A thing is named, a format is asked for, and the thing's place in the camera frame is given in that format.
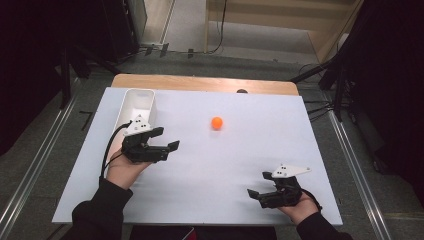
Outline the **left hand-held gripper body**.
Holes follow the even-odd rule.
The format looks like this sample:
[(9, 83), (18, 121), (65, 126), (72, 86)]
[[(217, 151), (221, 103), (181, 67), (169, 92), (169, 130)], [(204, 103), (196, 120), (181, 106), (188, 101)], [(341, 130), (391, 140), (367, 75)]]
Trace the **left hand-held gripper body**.
[(137, 115), (124, 131), (122, 153), (133, 163), (166, 161), (167, 146), (151, 146), (146, 132), (154, 129), (141, 115)]

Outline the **person's left hand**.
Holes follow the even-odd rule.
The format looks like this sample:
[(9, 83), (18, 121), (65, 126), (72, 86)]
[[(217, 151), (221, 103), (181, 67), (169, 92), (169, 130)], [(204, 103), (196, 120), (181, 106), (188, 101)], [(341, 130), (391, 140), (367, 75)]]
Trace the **person's left hand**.
[(116, 186), (128, 190), (150, 162), (133, 163), (120, 150), (112, 155), (106, 179)]

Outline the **black metal stand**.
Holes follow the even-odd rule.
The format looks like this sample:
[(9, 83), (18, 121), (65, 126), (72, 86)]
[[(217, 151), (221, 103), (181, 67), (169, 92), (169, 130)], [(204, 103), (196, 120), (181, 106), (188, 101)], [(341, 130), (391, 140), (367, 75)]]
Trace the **black metal stand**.
[(121, 73), (118, 68), (81, 46), (63, 45), (60, 49), (61, 109), (64, 109), (71, 100), (70, 68), (73, 68), (78, 77), (88, 78), (91, 74), (91, 69), (88, 67), (87, 59), (94, 61), (114, 76)]
[(318, 86), (321, 90), (329, 90), (333, 85), (336, 85), (335, 96), (332, 100), (331, 106), (336, 119), (339, 122), (342, 122), (341, 108), (346, 86), (346, 69), (342, 63), (341, 52), (336, 53), (330, 60), (290, 79), (290, 82), (297, 84), (307, 78), (321, 73), (322, 71), (324, 71), (324, 75), (319, 81)]

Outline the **metal floor rail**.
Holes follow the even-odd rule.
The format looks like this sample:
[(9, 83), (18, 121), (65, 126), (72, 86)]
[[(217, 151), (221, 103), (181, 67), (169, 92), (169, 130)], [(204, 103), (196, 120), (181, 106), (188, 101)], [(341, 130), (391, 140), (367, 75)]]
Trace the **metal floor rail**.
[(86, 137), (81, 126), (87, 118), (80, 109), (91, 83), (74, 81), (70, 103), (57, 114), (0, 217), (0, 240), (43, 239), (55, 228), (53, 216)]
[(364, 209), (377, 240), (393, 240), (382, 211), (380, 210), (380, 207), (376, 201), (376, 198), (374, 197), (366, 176), (361, 169), (360, 163), (357, 159), (356, 153), (352, 147), (343, 123), (338, 121), (338, 118), (333, 111), (329, 113), (329, 118), (341, 145), (343, 154), (347, 161), (347, 165), (350, 169), (352, 178), (355, 182), (356, 188), (358, 189)]

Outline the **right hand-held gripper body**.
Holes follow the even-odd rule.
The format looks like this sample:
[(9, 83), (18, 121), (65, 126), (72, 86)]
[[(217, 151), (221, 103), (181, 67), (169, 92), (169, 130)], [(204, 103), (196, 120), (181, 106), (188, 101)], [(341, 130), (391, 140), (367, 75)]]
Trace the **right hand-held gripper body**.
[(276, 190), (260, 194), (258, 200), (262, 208), (278, 208), (295, 206), (303, 193), (307, 194), (297, 181), (296, 176), (310, 172), (309, 167), (299, 167), (282, 164), (272, 173)]

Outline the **wooden table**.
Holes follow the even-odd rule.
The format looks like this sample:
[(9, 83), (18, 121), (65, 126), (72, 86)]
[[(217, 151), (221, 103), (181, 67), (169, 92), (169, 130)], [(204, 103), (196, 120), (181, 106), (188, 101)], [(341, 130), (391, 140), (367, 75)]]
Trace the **wooden table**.
[(252, 94), (274, 94), (298, 96), (294, 83), (266, 80), (248, 80), (215, 77), (118, 74), (112, 87), (142, 88), (182, 91), (231, 92), (245, 90)]

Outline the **person's right hand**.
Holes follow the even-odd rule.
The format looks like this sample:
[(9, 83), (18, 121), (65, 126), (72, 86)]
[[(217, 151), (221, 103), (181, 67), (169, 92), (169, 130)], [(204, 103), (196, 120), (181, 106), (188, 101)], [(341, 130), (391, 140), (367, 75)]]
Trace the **person's right hand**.
[(310, 196), (303, 193), (295, 206), (283, 206), (279, 207), (279, 210), (286, 214), (295, 225), (299, 225), (303, 220), (317, 213), (318, 207)]

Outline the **light wooden shelf frame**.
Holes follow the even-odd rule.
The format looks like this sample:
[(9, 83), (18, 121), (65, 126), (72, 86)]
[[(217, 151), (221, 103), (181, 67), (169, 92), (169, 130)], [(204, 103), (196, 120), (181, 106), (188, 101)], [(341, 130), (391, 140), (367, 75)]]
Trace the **light wooden shelf frame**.
[(206, 0), (204, 50), (209, 22), (307, 30), (319, 63), (331, 59), (342, 35), (353, 26), (364, 0)]

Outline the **long white plastic bin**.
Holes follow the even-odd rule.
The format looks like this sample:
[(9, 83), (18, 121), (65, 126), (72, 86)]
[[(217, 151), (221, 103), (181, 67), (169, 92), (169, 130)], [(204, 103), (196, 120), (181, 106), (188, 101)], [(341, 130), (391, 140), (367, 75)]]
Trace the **long white plastic bin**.
[(156, 119), (155, 92), (150, 89), (124, 89), (118, 98), (119, 106), (114, 114), (115, 131), (123, 124), (129, 124), (114, 137), (107, 158), (121, 148), (125, 137), (132, 137), (152, 130)]

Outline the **white table board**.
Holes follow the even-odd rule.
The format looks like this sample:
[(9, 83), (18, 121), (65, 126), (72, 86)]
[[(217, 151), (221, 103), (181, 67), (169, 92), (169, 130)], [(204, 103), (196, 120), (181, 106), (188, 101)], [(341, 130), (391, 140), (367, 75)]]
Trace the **white table board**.
[[(116, 131), (114, 114), (125, 88), (105, 90), (53, 220), (69, 223), (73, 209), (98, 188), (101, 164)], [(262, 172), (282, 164), (309, 167), (300, 185), (318, 199), (324, 217), (342, 222), (303, 100), (299, 96), (154, 90), (151, 144), (180, 141), (164, 162), (148, 167), (133, 185), (124, 220), (149, 225), (279, 225), (290, 220), (264, 209), (247, 190), (271, 192)], [(211, 127), (213, 117), (223, 126)]]

